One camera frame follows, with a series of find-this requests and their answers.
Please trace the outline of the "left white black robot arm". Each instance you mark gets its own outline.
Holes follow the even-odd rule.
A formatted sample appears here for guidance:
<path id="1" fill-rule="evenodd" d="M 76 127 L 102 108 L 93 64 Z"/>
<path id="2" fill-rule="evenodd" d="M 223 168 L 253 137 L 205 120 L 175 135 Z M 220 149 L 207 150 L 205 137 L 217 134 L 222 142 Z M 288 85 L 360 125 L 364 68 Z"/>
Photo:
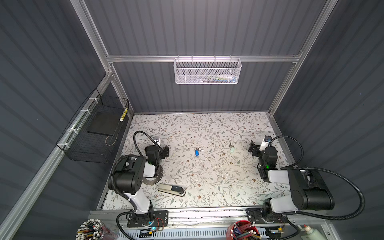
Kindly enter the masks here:
<path id="1" fill-rule="evenodd" d="M 152 186 L 162 179 L 164 170 L 160 161 L 169 156 L 169 147 L 151 145 L 145 150 L 145 156 L 124 155 L 114 163 L 108 188 L 129 201 L 133 206 L 132 217 L 152 222 L 155 218 L 154 207 L 145 196 L 142 184 Z"/>

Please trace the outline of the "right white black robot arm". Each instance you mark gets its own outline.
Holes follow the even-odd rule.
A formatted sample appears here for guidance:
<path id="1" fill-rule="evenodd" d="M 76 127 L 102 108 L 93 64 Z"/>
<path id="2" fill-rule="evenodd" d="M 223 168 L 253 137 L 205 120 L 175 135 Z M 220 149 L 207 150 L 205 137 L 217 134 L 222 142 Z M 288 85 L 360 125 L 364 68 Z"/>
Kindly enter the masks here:
<path id="1" fill-rule="evenodd" d="M 271 138 L 267 136 L 260 145 L 251 141 L 248 152 L 258 158 L 257 169 L 264 182 L 288 185 L 290 193 L 276 199 L 266 199 L 261 209 L 262 219 L 269 223 L 278 215 L 288 212 L 332 210 L 335 201 L 319 171 L 279 170 L 278 151 L 270 145 L 270 140 Z"/>

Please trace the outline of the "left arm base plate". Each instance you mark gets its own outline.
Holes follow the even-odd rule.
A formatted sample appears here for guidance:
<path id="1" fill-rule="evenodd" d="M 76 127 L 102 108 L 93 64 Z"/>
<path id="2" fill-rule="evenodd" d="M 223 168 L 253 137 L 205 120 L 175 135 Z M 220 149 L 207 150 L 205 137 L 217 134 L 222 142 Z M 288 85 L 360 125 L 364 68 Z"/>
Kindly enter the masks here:
<path id="1" fill-rule="evenodd" d="M 147 214 L 130 214 L 127 217 L 128 228 L 139 227 L 166 227 L 169 220 L 169 211 L 154 211 Z"/>

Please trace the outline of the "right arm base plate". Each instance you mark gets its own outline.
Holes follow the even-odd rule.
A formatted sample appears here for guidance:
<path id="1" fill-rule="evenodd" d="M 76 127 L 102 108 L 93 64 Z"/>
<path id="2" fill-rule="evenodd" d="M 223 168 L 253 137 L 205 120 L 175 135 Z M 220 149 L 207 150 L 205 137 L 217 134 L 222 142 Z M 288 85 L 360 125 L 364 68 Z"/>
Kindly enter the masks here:
<path id="1" fill-rule="evenodd" d="M 287 221 L 282 214 L 263 210 L 262 207 L 247 208 L 248 221 L 254 224 L 286 224 Z"/>

